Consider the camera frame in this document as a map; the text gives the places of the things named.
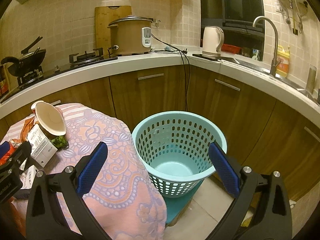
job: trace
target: laundry basket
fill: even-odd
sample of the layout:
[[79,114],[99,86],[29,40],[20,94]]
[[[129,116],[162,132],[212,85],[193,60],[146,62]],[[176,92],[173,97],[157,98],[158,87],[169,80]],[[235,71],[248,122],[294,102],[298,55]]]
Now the laundry basket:
[[215,172],[208,156],[214,140],[227,152],[221,130],[189,112],[154,114],[141,121],[132,138],[150,179],[165,197],[180,197]]

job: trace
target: blue gripper pad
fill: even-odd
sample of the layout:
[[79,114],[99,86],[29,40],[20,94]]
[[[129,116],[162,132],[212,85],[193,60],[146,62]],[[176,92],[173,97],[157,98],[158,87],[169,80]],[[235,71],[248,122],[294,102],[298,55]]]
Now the blue gripper pad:
[[90,159],[78,176],[78,187],[76,189],[76,192],[80,197],[82,197],[84,194],[89,193],[93,183],[95,182],[102,166],[107,159],[107,156],[108,147],[104,142],[100,142],[90,154],[90,156],[82,157],[88,157]]
[[210,144],[208,154],[227,192],[236,198],[240,192],[240,179],[216,141]]
[[0,145],[0,159],[10,150],[9,142],[5,141]]

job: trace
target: rice cooker lid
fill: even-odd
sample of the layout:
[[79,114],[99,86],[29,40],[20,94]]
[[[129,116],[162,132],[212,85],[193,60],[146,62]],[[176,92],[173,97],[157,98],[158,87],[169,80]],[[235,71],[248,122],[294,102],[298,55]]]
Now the rice cooker lid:
[[131,21],[131,20],[143,20],[143,21],[149,21],[149,22],[152,22],[152,20],[151,20],[151,19],[146,18],[146,17],[142,17],[142,16],[135,16],[135,15],[128,15],[127,17],[120,18],[120,19],[116,19],[116,20],[112,21],[111,23],[109,23],[109,25],[108,25],[108,26],[113,25],[113,24],[118,23],[118,22]]

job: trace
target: wooden cutting board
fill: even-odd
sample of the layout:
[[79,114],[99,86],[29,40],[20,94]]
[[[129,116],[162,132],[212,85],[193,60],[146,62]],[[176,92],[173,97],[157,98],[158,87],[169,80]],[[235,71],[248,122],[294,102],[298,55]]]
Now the wooden cutting board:
[[131,15],[131,6],[103,6],[94,10],[97,48],[103,48],[103,54],[108,55],[111,47],[109,23]]

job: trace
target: gas stove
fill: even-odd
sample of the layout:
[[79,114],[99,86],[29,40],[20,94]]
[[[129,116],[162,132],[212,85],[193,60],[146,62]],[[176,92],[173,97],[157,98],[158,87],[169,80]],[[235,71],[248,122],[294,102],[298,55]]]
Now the gas stove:
[[77,68],[93,65],[96,63],[107,62],[111,60],[117,60],[118,57],[109,57],[103,55],[103,48],[94,49],[92,52],[85,51],[84,54],[79,55],[71,54],[69,55],[69,64],[58,66],[56,65],[54,69],[46,72],[42,72],[42,67],[39,66],[33,72],[25,74],[23,77],[18,77],[18,87],[11,90],[9,93],[0,97],[0,103],[4,103],[13,95],[19,93],[20,91],[37,84],[45,79],[60,75],[62,73],[74,70]]

